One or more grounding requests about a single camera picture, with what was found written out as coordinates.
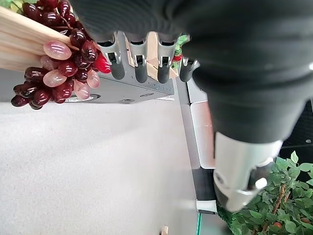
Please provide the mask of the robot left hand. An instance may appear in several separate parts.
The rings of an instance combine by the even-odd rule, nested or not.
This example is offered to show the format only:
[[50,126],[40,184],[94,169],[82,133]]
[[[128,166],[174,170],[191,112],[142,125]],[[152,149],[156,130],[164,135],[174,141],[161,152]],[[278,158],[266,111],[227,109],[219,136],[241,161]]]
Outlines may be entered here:
[[266,167],[313,95],[310,0],[73,0],[88,34],[108,48],[113,32],[163,45],[186,33],[182,52],[199,62],[215,132],[214,183],[228,211],[266,186]]

